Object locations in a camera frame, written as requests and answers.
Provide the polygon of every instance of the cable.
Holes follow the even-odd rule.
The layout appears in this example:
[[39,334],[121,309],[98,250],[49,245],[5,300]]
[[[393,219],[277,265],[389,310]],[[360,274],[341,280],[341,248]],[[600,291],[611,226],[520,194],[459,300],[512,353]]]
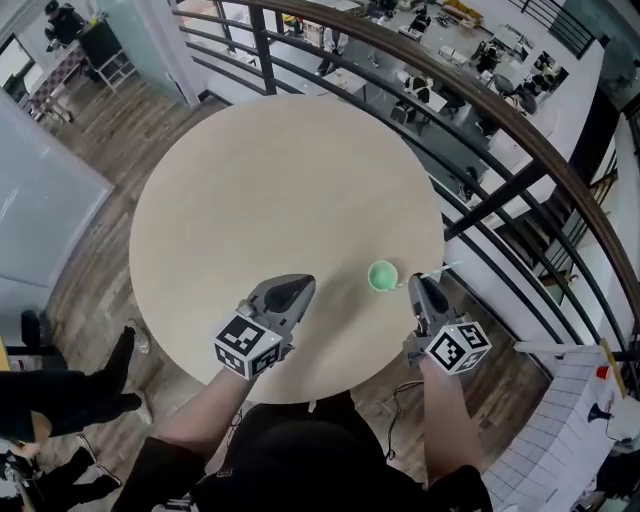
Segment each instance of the cable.
[[389,432],[387,432],[387,453],[385,455],[385,458],[387,460],[393,460],[396,458],[396,452],[393,451],[393,449],[391,448],[391,433],[393,432],[393,427],[395,426],[396,422],[400,418],[400,415],[402,414],[402,406],[398,401],[398,393],[409,391],[410,389],[416,388],[418,386],[422,386],[423,384],[424,382],[421,380],[413,380],[413,381],[409,381],[409,382],[405,382],[404,384],[401,384],[393,391],[392,398],[393,398],[393,401],[396,403],[396,414],[391,420],[391,425],[389,425]]

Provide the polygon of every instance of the wooden floor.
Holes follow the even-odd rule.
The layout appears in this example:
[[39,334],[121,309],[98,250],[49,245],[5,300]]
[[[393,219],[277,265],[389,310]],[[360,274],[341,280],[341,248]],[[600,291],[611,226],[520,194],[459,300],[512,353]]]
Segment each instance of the wooden floor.
[[[111,181],[115,190],[79,243],[48,307],[56,345],[72,369],[87,373],[105,363],[128,317],[141,320],[129,275],[128,242],[136,201],[147,178],[176,140],[222,108],[221,104],[210,102],[189,111],[136,78],[117,96],[101,90],[89,97],[90,101],[78,107],[81,111],[76,112],[77,122],[54,132],[76,155]],[[445,276],[443,283],[457,310],[470,312],[493,343],[493,350],[480,367],[463,379],[468,407],[480,426],[489,465],[526,422],[548,381],[527,356],[513,351],[513,340],[463,288],[450,277]],[[398,357],[353,390],[358,410],[385,449],[387,429],[395,412],[393,390],[417,377]],[[171,414],[201,387],[155,341],[149,355],[134,355],[128,388],[147,394],[156,421]],[[397,453],[393,465],[421,480],[424,475],[421,391],[406,392],[399,399],[403,415],[393,432],[393,448]],[[124,479],[148,431],[138,416],[130,413],[108,425],[92,426],[85,434],[96,448],[99,460]],[[55,439],[43,450],[41,463],[51,467],[64,462],[75,448],[73,436]],[[79,510],[108,510],[114,497]]]

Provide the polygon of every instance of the railing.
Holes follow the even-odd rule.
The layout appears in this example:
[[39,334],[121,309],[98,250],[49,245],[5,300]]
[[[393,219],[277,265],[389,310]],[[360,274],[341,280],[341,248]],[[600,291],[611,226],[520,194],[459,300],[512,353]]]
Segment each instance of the railing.
[[[483,220],[492,214],[504,223],[506,229],[509,230],[510,236],[529,250],[537,254],[539,261],[544,269],[562,290],[563,294],[575,308],[582,322],[589,331],[589,336],[593,338],[595,343],[600,342],[598,330],[587,312],[584,310],[580,301],[576,298],[573,291],[569,288],[566,279],[564,279],[549,261],[549,259],[536,247],[531,237],[524,232],[514,222],[503,206],[515,197],[521,198],[530,208],[532,217],[548,232],[552,232],[564,251],[569,255],[576,268],[583,275],[584,279],[593,291],[599,305],[602,307],[605,317],[609,321],[615,333],[615,338],[621,346],[622,351],[626,351],[627,340],[624,339],[620,326],[609,306],[600,286],[587,268],[584,260],[574,247],[573,243],[562,232],[562,222],[547,208],[546,205],[540,204],[527,190],[527,188],[538,181],[543,176],[550,176],[568,197],[573,207],[579,212],[584,219],[585,224],[591,229],[596,240],[600,244],[602,250],[606,254],[608,260],[614,269],[615,275],[619,279],[622,289],[626,295],[630,308],[636,319],[640,323],[640,286],[638,285],[633,268],[629,259],[618,240],[615,232],[609,224],[602,210],[595,202],[591,192],[584,186],[578,176],[572,171],[569,164],[560,156],[556,149],[542,136],[521,114],[515,109],[508,106],[497,94],[489,91],[479,82],[465,75],[461,70],[443,65],[428,56],[424,49],[403,36],[386,30],[371,23],[368,20],[356,18],[354,16],[341,13],[334,9],[324,7],[315,3],[304,2],[300,0],[233,0],[232,3],[248,6],[251,24],[242,23],[234,20],[227,20],[217,16],[208,16],[198,13],[184,12],[174,10],[173,13],[184,19],[197,18],[200,20],[210,21],[222,24],[225,27],[233,27],[236,29],[251,32],[255,38],[255,48],[237,43],[230,38],[223,38],[207,32],[193,30],[185,26],[180,26],[180,30],[185,34],[195,35],[218,43],[223,43],[230,48],[240,49],[259,60],[259,67],[252,66],[246,62],[236,60],[230,54],[225,54],[210,48],[202,47],[198,44],[187,43],[200,56],[194,56],[193,60],[201,66],[211,69],[223,76],[245,86],[260,95],[276,94],[278,89],[291,94],[302,94],[303,91],[287,83],[284,79],[278,78],[276,75],[282,76],[280,72],[274,73],[274,68],[282,68],[293,75],[302,77],[306,82],[318,85],[338,98],[349,102],[350,104],[369,113],[380,122],[387,125],[398,135],[400,135],[410,146],[418,152],[425,155],[434,166],[440,166],[445,169],[446,173],[450,173],[460,183],[468,187],[474,194],[480,198],[480,203],[473,209],[470,209],[460,198],[443,186],[442,182],[435,179],[430,173],[433,186],[436,192],[442,196],[449,205],[451,205],[458,213],[457,218],[450,218],[443,215],[443,221],[446,226],[445,239],[451,240],[458,237],[465,243],[476,255],[481,258],[486,265],[509,287],[509,289],[522,301],[522,303],[531,311],[538,322],[548,332],[549,336],[556,343],[563,343],[562,336],[552,327],[545,314],[541,313],[535,307],[526,293],[510,278],[503,268],[497,265],[493,258],[487,254],[474,240],[468,236],[465,231],[469,228],[476,228],[493,247],[506,258],[511,265],[520,273],[528,284],[544,301],[546,306],[551,310],[558,322],[562,325],[571,340],[576,344],[583,344],[582,338],[577,334],[576,329],[571,322],[565,317],[559,305],[553,300],[545,289],[544,285],[533,275],[526,267],[516,253],[510,249],[505,241],[500,238],[495,231],[487,227]],[[342,33],[349,35],[368,45],[372,45],[389,56],[395,57],[404,62],[410,68],[418,70],[420,73],[431,77],[437,83],[446,86],[453,94],[458,95],[468,103],[470,103],[476,111],[482,115],[490,117],[497,123],[511,138],[516,141],[533,159],[533,162],[517,174],[512,174],[502,163],[500,163],[485,147],[474,142],[463,131],[455,126],[448,118],[445,118],[429,107],[417,101],[414,97],[406,94],[400,84],[396,85],[389,82],[381,75],[374,71],[366,69],[364,66],[351,62],[338,55],[330,54],[322,49],[316,48],[303,40],[290,37],[283,34],[282,25],[278,24],[276,32],[265,28],[265,18],[263,9],[268,9],[276,13],[276,17],[280,17],[282,13],[294,15],[304,20],[318,23],[324,27],[330,27]],[[325,81],[323,78],[316,76],[313,70],[303,69],[300,66],[276,57],[273,52],[274,44],[282,43],[294,47],[306,53],[316,55],[321,58],[328,59],[335,65],[342,67],[352,73],[364,78],[369,87],[377,87],[385,94],[401,100],[411,105],[417,112],[429,119],[432,125],[438,127],[452,143],[459,145],[460,150],[471,152],[481,162],[484,162],[492,172],[497,173],[503,180],[504,184],[492,194],[488,194],[480,187],[478,182],[474,180],[465,170],[452,161],[453,155],[445,154],[441,148],[431,147],[422,139],[418,133],[410,130],[407,126],[398,124],[393,121],[389,113],[385,113],[380,108],[375,107],[372,103],[343,90],[342,88]],[[210,60],[215,58],[220,62],[229,64],[234,69],[241,70],[239,74],[235,74],[229,69],[223,69],[218,64],[213,64]],[[258,77],[264,84],[256,84],[248,78]],[[637,377],[635,370],[631,368],[632,387],[638,393]]]
[[572,14],[553,0],[509,0],[565,45],[578,58],[584,55],[595,37]]
[[640,165],[640,104],[636,105],[627,114],[627,121],[629,121],[629,126],[631,127],[636,158],[638,159],[638,165]]

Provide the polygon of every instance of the white sneaker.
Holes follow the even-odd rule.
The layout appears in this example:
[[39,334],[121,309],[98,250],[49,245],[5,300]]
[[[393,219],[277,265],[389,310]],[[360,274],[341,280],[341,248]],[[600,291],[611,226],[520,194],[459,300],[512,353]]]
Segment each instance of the white sneaker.
[[81,448],[84,448],[89,452],[89,455],[91,455],[91,458],[93,459],[93,463],[95,464],[96,462],[98,462],[98,458],[96,457],[96,454],[93,453],[93,448],[91,448],[91,445],[89,444],[89,441],[87,441],[87,438],[82,434],[76,434],[76,440],[78,441],[78,444]]
[[142,421],[147,425],[151,425],[153,423],[153,414],[151,414],[151,409],[149,409],[147,397],[144,396],[142,391],[136,391],[135,394],[142,401],[142,405],[136,409],[136,413],[138,413],[138,416],[140,416]]
[[138,349],[138,352],[141,352],[142,354],[148,354],[151,351],[151,342],[149,341],[149,336],[144,330],[144,327],[140,325],[140,322],[138,322],[135,318],[129,318],[124,325],[125,327],[131,327],[134,331],[136,331],[135,346]]
[[120,480],[116,475],[114,475],[107,468],[98,464],[96,466],[96,469],[98,470],[98,473],[100,473],[100,476],[108,476],[109,478],[111,478],[111,480],[113,480],[115,483],[118,484],[118,487],[122,487],[122,480]]

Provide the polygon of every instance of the round table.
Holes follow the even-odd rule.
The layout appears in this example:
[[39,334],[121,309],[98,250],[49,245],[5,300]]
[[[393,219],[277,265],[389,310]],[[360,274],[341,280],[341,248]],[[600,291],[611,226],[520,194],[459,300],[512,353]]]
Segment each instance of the round table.
[[140,197],[129,259],[161,347],[207,383],[222,368],[212,331],[262,280],[312,274],[295,350],[250,400],[296,403],[350,389],[415,329],[407,288],[375,292],[369,266],[400,279],[442,265],[436,196],[418,158],[368,114],[330,98],[271,96],[187,132]]

